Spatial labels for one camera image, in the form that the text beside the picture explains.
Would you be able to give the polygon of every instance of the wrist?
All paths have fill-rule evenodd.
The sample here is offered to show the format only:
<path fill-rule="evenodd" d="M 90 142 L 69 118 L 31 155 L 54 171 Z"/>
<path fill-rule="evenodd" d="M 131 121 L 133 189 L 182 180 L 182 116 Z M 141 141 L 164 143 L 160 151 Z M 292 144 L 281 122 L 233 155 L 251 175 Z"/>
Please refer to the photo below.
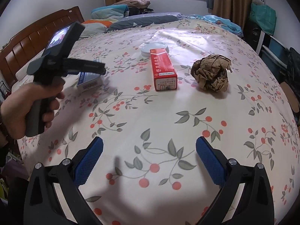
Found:
<path fill-rule="evenodd" d="M 5 146 L 7 143 L 14 143 L 14 140 L 10 136 L 8 129 L 5 125 L 5 115 L 2 115 L 3 107 L 0 106 L 0 147 Z"/>

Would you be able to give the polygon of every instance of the finger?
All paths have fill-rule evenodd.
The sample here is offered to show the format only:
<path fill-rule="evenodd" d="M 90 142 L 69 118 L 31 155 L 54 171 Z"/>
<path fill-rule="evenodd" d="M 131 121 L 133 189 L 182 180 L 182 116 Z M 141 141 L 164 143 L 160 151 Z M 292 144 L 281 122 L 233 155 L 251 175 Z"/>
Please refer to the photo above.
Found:
<path fill-rule="evenodd" d="M 51 122 L 54 119 L 54 111 L 46 112 L 42 116 L 43 122 Z"/>
<path fill-rule="evenodd" d="M 56 98 L 58 98 L 58 99 L 64 99 L 64 98 L 65 98 L 65 95 L 64 95 L 63 92 L 60 92 L 60 93 L 58 93 L 58 94 L 56 95 Z"/>
<path fill-rule="evenodd" d="M 64 87 L 63 83 L 59 83 L 58 85 L 49 85 L 49 86 L 37 85 L 34 83 L 29 83 L 27 85 L 29 90 L 28 96 L 31 97 L 32 101 L 56 96 L 62 91 Z"/>
<path fill-rule="evenodd" d="M 50 104 L 49 104 L 49 108 L 52 111 L 53 110 L 57 110 L 59 108 L 59 102 L 58 102 L 58 100 L 55 99 L 55 100 L 51 101 Z"/>
<path fill-rule="evenodd" d="M 51 125 L 52 125 L 52 123 L 51 123 L 51 122 L 47 122 L 47 123 L 45 123 L 45 126 L 46 126 L 46 128 L 50 128 L 50 127 L 51 127 Z"/>

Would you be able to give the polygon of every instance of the crumpled brown paper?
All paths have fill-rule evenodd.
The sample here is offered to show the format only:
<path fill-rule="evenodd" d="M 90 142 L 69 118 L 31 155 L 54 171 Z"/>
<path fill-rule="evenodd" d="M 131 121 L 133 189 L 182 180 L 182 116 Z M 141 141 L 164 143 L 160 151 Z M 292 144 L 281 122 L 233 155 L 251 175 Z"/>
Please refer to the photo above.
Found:
<path fill-rule="evenodd" d="M 222 55 L 209 55 L 194 62 L 191 75 L 201 89 L 225 92 L 228 87 L 227 70 L 232 72 L 230 66 L 230 59 Z"/>

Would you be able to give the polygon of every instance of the human hand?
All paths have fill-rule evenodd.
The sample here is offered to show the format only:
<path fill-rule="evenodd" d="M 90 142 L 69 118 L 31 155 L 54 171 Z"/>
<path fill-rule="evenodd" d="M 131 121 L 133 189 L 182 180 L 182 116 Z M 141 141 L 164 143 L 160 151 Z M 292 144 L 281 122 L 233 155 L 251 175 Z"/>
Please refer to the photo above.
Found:
<path fill-rule="evenodd" d="M 25 136 L 26 122 L 25 116 L 30 111 L 34 101 L 56 96 L 64 99 L 62 93 L 63 83 L 51 86 L 42 86 L 29 83 L 21 86 L 13 92 L 1 105 L 0 112 L 2 123 L 6 126 L 10 136 L 13 139 L 20 139 Z M 59 108 L 57 99 L 50 102 L 50 111 L 42 116 L 47 128 L 51 127 L 51 121 L 54 119 L 54 110 Z"/>

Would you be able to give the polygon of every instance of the barcode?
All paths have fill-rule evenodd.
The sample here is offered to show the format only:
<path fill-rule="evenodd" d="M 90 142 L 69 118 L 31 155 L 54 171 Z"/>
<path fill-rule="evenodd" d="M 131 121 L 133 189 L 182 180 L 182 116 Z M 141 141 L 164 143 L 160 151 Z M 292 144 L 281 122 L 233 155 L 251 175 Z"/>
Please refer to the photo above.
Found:
<path fill-rule="evenodd" d="M 92 87 L 92 86 L 95 86 L 96 84 L 97 84 L 97 81 L 93 81 L 92 83 L 89 83 L 88 85 L 83 86 L 83 89 L 85 90 L 85 89 L 87 89 L 87 88 L 90 88 L 90 87 Z"/>
<path fill-rule="evenodd" d="M 175 74 L 174 72 L 159 73 L 159 76 Z"/>

